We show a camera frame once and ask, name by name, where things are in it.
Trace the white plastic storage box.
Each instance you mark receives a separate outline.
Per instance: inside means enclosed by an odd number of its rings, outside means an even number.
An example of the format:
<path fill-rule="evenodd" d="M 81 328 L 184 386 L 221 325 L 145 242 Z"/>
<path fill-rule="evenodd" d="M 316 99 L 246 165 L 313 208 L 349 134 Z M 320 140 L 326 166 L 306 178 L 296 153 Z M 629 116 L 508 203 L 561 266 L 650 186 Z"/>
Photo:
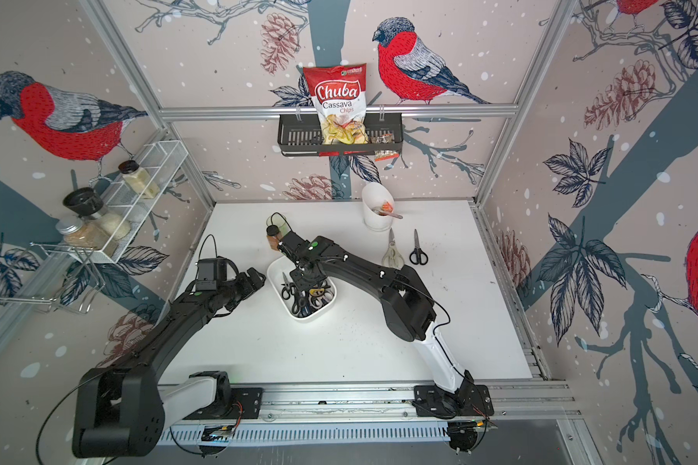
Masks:
<path fill-rule="evenodd" d="M 298 286 L 298 281 L 291 276 L 294 270 L 292 262 L 287 258 L 280 258 L 269 265 L 267 279 L 280 297 L 288 315 L 297 322 L 308 323 L 335 306 L 337 287 L 331 279 L 326 278 L 318 284 L 311 284 L 302 289 Z"/>

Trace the cream handled kitchen scissors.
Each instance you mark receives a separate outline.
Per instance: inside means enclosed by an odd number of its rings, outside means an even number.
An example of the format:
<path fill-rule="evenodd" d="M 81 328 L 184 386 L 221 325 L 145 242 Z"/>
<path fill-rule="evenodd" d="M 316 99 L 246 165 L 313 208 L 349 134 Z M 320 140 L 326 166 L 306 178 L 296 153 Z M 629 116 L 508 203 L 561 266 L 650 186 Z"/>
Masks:
<path fill-rule="evenodd" d="M 392 269 L 402 269 L 404 267 L 403 254 L 397 249 L 393 229 L 389 230 L 388 248 L 382 258 L 382 265 L 383 267 L 391 267 Z"/>

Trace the small black scissors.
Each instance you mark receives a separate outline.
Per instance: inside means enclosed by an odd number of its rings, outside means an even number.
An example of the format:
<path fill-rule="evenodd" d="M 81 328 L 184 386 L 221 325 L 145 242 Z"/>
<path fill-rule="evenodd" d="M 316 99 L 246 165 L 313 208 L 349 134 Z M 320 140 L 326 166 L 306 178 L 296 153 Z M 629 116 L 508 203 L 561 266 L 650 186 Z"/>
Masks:
<path fill-rule="evenodd" d="M 414 247 L 409 255 L 410 263 L 412 263 L 412 265 L 427 265 L 428 254 L 421 247 L 419 233 L 417 230 L 414 230 L 413 239 Z"/>

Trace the black yellow handled scissors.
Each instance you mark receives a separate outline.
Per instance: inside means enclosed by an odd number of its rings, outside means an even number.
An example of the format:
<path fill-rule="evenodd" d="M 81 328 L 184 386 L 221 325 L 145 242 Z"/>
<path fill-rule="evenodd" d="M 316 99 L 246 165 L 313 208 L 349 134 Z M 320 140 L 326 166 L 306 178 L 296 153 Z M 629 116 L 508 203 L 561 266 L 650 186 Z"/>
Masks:
<path fill-rule="evenodd" d="M 333 287 L 328 280 L 308 290 L 308 303 L 311 307 L 320 309 L 333 301 Z"/>

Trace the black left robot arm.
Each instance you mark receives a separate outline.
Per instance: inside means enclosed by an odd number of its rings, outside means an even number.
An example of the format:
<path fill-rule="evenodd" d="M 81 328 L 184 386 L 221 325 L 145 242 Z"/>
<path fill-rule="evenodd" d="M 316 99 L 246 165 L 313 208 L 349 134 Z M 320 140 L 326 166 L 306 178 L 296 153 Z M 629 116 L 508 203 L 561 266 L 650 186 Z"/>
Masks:
<path fill-rule="evenodd" d="M 161 375 L 188 340 L 225 308 L 234 310 L 261 290 L 266 277 L 253 267 L 225 281 L 196 280 L 172 303 L 166 320 L 105 368 L 79 384 L 72 439 L 77 458 L 148 455 L 162 435 L 186 417 L 211 410 L 242 419 L 224 371 L 191 375 L 161 393 Z"/>

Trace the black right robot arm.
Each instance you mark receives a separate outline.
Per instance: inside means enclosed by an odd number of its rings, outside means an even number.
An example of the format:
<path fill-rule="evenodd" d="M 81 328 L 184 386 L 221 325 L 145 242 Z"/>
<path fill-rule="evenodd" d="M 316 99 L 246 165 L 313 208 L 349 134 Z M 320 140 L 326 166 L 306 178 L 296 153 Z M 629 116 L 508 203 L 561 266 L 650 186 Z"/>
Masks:
<path fill-rule="evenodd" d="M 273 249 L 295 268 L 285 274 L 282 298 L 291 303 L 296 318 L 307 318 L 337 300 L 329 284 L 339 279 L 372 296 L 381 305 L 393 335 L 412 344 L 432 372 L 431 385 L 415 387 L 410 404 L 420 417 L 453 420 L 494 414 L 488 388 L 478 385 L 469 371 L 457 367 L 438 329 L 434 309 L 441 308 L 415 269 L 378 265 L 347 252 L 325 236 L 312 241 L 295 232 L 268 234 Z"/>

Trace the green glass cup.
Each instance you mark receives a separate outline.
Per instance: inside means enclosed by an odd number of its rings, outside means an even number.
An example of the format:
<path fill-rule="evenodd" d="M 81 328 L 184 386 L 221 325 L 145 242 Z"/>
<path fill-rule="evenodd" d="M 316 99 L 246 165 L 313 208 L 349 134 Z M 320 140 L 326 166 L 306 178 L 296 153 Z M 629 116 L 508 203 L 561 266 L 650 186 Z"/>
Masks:
<path fill-rule="evenodd" d="M 279 228 L 281 236 L 286 236 L 292 231 L 287 218 L 280 212 L 274 212 L 266 221 L 267 227 L 275 226 Z"/>

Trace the wooden spoon in cup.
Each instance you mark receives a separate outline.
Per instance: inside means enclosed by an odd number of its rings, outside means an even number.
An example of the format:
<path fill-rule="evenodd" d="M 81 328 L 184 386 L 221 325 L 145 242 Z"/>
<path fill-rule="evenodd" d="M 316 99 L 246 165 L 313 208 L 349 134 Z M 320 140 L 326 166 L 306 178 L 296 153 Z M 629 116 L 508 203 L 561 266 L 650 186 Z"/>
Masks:
<path fill-rule="evenodd" d="M 403 219 L 403 216 L 401 214 L 394 213 L 393 211 L 384 209 L 383 207 L 374 207 L 371 211 L 379 216 L 392 217 L 395 219 Z"/>

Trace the white utensil holder cup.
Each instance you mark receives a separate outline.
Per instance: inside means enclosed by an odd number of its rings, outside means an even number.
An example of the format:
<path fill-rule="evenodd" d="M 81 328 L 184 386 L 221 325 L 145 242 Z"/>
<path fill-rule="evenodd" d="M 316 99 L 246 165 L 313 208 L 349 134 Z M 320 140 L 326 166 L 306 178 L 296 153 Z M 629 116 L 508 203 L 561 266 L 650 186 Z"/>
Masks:
<path fill-rule="evenodd" d="M 361 193 L 363 205 L 363 221 L 372 232 L 385 232 L 391 229 L 393 217 L 380 214 L 384 205 L 395 206 L 395 200 L 388 189 L 377 182 L 366 184 Z"/>

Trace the black pepper grinder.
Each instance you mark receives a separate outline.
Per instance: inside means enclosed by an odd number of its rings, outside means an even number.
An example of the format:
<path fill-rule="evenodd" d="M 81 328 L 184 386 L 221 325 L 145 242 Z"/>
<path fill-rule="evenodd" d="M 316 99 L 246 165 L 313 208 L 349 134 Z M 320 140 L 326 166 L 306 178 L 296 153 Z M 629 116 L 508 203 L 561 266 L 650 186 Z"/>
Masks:
<path fill-rule="evenodd" d="M 83 187 L 71 192 L 62 203 L 79 217 L 94 222 L 114 240 L 122 240 L 131 233 L 130 223 L 119 213 L 109 209 L 91 187 Z"/>

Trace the red chuba cassava chips bag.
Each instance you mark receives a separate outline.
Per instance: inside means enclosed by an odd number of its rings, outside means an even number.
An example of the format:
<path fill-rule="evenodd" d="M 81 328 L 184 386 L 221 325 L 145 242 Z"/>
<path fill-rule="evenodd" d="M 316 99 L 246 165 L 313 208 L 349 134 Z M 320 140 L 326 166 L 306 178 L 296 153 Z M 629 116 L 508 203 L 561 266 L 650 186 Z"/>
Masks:
<path fill-rule="evenodd" d="M 304 68 L 324 145 L 365 145 L 366 64 Z"/>

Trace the spice jar silver lid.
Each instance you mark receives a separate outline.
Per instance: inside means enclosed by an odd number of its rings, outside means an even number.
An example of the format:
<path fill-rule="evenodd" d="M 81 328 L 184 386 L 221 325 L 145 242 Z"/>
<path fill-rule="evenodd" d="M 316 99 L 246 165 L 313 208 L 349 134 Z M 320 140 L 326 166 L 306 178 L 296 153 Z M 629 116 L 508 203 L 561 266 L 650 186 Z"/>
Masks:
<path fill-rule="evenodd" d="M 101 228 L 77 216 L 65 216 L 55 227 L 67 244 L 77 248 L 102 250 L 110 241 L 110 236 Z"/>

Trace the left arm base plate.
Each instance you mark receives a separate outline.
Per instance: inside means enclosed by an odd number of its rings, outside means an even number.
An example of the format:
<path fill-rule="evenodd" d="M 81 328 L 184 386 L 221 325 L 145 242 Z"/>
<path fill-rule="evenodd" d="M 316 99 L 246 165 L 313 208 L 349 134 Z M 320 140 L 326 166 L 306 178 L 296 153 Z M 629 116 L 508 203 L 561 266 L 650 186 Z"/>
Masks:
<path fill-rule="evenodd" d="M 207 416 L 213 419 L 257 420 L 263 403 L 264 389 L 261 387 L 229 387 L 217 393 L 207 407 Z"/>

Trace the black wall basket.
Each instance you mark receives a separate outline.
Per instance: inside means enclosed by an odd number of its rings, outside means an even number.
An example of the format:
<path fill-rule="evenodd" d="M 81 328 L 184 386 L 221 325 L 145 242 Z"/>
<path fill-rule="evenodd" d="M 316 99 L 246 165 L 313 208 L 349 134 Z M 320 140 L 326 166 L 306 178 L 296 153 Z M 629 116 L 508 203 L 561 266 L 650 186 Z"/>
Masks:
<path fill-rule="evenodd" d="M 367 114 L 363 122 L 341 125 L 333 116 L 322 122 L 317 114 L 284 115 L 279 119 L 277 145 L 288 157 L 400 153 L 403 119 L 400 114 Z"/>

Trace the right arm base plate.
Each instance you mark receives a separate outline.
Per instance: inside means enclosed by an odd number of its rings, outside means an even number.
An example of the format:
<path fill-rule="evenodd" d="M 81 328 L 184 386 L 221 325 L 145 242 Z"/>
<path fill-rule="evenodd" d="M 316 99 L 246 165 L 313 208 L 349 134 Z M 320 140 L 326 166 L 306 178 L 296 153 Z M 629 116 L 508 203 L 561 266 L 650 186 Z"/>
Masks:
<path fill-rule="evenodd" d="M 420 418 L 453 420 L 494 416 L 490 392 L 484 385 L 464 387 L 459 393 L 448 393 L 436 385 L 415 386 L 411 405 Z"/>

